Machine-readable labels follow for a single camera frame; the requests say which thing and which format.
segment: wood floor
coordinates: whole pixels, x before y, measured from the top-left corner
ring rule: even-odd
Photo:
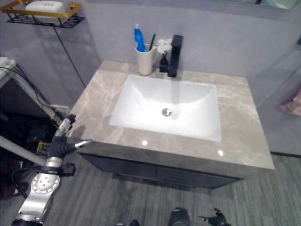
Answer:
[[[114,226],[137,219],[143,226],[167,226],[174,207],[184,207],[192,225],[217,207],[232,226],[300,226],[301,159],[273,156],[276,170],[214,189],[191,188],[101,172],[79,154],[74,177],[63,178],[45,226]],[[10,226],[23,202],[0,202],[0,225]]]

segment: pink towel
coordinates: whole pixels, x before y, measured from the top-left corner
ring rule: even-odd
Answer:
[[[290,114],[301,116],[301,89],[292,102],[281,106],[281,108]]]

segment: soap dish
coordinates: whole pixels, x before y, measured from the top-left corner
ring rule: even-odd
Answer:
[[[13,9],[13,7],[17,5],[28,4],[32,2],[32,0],[16,0],[3,6],[1,8],[1,11],[8,14],[10,18],[7,21],[8,23],[17,24],[33,24],[61,28],[73,28],[83,19],[85,19],[84,17],[77,15],[77,13],[81,10],[81,5],[73,2],[68,3],[70,10],[65,13]],[[41,20],[40,18],[49,18],[49,20]]]

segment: sink drain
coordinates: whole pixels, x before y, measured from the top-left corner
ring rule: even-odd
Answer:
[[[162,110],[162,115],[164,115],[165,117],[168,117],[172,114],[173,110],[169,109],[169,108],[164,108]]]

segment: marble countertop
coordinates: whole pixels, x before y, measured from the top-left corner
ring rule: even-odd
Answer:
[[[116,127],[109,120],[128,75],[139,75],[136,65],[104,61],[78,99],[71,113],[77,116],[70,137],[92,139],[100,144],[110,144],[152,150],[145,161],[155,153],[189,157],[187,160],[218,161],[235,165],[273,170],[274,164],[246,78],[213,73],[178,71],[177,79],[194,83],[215,85],[220,112],[222,140],[214,142],[190,137],[169,135],[139,129]],[[158,69],[148,77],[170,80]],[[84,148],[82,153],[106,155],[97,148]],[[117,150],[110,154],[122,157]],[[172,166],[190,168],[190,164],[175,163]]]

